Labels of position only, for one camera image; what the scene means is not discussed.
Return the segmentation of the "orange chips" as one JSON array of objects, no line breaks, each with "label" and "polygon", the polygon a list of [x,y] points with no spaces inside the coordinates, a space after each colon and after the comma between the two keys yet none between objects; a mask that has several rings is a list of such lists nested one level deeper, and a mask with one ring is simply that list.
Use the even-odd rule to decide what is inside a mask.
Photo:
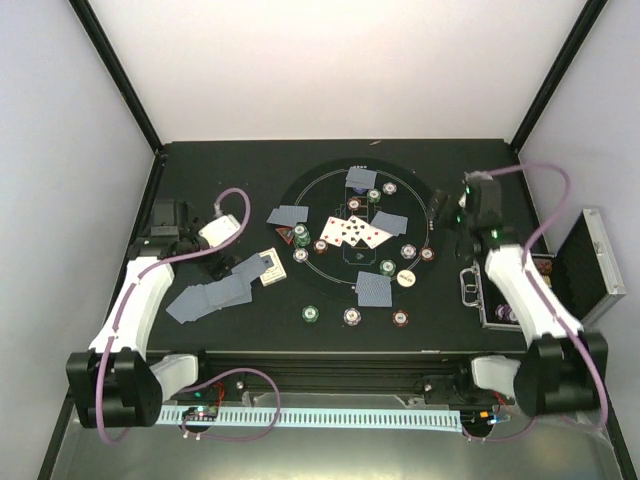
[{"label": "orange chips", "polygon": [[419,255],[420,255],[420,258],[426,262],[432,261],[435,257],[435,253],[430,247],[423,247],[420,250]]},{"label": "orange chips", "polygon": [[322,239],[315,240],[313,243],[313,250],[317,254],[324,254],[328,250],[328,244]]},{"label": "orange chips", "polygon": [[347,202],[347,206],[350,210],[355,211],[361,207],[361,202],[356,198],[352,198]]}]

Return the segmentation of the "blue chips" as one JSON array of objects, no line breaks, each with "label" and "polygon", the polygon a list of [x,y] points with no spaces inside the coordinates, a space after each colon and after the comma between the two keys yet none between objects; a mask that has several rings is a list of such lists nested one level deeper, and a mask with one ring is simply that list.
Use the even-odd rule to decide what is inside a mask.
[{"label": "blue chips", "polygon": [[394,195],[397,192],[397,190],[398,190],[398,187],[393,182],[386,182],[382,187],[382,191],[389,196]]},{"label": "blue chips", "polygon": [[400,254],[404,259],[414,259],[417,255],[417,249],[412,244],[405,244],[401,247]]},{"label": "blue chips", "polygon": [[298,248],[293,253],[293,259],[298,263],[304,263],[308,260],[309,252],[305,248]]}]

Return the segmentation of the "green chips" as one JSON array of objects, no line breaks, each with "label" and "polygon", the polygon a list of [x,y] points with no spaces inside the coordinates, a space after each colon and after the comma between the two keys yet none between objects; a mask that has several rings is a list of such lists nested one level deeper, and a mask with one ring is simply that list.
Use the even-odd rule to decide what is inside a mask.
[{"label": "green chips", "polygon": [[367,192],[367,200],[371,204],[377,204],[382,198],[382,193],[378,189],[370,189]]},{"label": "green chips", "polygon": [[396,264],[394,261],[389,259],[382,260],[379,270],[381,275],[392,277],[396,272]]},{"label": "green chips", "polygon": [[311,243],[311,235],[304,224],[297,224],[292,229],[294,235],[294,247],[296,249],[306,248]]}]

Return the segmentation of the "white dealer button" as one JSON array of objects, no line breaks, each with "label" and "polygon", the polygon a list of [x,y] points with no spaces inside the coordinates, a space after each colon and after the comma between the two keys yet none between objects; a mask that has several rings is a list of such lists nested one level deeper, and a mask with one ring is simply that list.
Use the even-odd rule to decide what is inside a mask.
[{"label": "white dealer button", "polygon": [[409,269],[401,270],[396,275],[397,283],[403,288],[410,288],[415,285],[416,275]]}]

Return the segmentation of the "green chip stack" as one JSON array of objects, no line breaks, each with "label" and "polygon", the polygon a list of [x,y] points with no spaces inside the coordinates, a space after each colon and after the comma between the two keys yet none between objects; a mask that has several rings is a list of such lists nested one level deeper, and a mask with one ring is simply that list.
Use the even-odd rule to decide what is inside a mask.
[{"label": "green chip stack", "polygon": [[302,309],[301,317],[307,323],[315,323],[319,319],[319,310],[313,305],[306,306]]}]

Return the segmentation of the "orange black chip stack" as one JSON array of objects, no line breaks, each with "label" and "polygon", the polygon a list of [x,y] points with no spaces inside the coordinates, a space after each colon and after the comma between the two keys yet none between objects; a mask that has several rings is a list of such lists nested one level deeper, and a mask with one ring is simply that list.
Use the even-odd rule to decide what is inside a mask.
[{"label": "orange black chip stack", "polygon": [[397,310],[392,314],[392,322],[397,327],[407,326],[409,323],[409,315],[403,310]]}]

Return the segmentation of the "blue white chip stack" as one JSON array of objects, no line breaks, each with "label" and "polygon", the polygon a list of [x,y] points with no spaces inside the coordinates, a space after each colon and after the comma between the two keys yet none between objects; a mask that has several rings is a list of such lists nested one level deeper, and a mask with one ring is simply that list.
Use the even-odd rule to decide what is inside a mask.
[{"label": "blue white chip stack", "polygon": [[361,313],[356,308],[347,308],[343,314],[344,323],[348,326],[356,326],[361,322]]}]

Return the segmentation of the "blue playing card deck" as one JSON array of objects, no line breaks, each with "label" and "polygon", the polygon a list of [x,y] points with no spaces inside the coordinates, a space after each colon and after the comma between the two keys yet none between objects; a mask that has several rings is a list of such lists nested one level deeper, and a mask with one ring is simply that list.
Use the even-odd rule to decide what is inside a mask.
[{"label": "blue playing card deck", "polygon": [[232,274],[204,286],[208,305],[213,310],[246,304],[252,301],[252,289],[242,274]]}]

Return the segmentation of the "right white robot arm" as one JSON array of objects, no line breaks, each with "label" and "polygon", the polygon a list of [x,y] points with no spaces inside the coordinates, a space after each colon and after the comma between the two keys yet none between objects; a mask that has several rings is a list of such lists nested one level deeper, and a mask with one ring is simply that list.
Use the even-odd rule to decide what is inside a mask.
[{"label": "right white robot arm", "polygon": [[476,403],[493,390],[514,399],[529,417],[578,411],[607,416],[607,342],[564,307],[529,248],[505,225],[500,183],[487,174],[470,175],[459,196],[436,191],[427,217],[458,234],[457,257],[484,269],[514,312],[527,346],[520,360],[474,358],[471,368],[454,379],[457,396]]}]

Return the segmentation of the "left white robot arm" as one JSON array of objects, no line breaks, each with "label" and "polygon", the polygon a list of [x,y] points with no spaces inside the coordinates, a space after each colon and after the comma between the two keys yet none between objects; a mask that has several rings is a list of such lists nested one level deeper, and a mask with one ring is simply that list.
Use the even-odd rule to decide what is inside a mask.
[{"label": "left white robot arm", "polygon": [[219,252],[246,227],[214,204],[205,221],[177,200],[158,200],[146,225],[127,250],[125,279],[101,330],[84,352],[66,363],[75,408],[85,428],[104,435],[109,428],[149,427],[163,403],[180,390],[193,399],[214,388],[213,372],[194,354],[169,354],[147,361],[149,336],[178,262]]}]

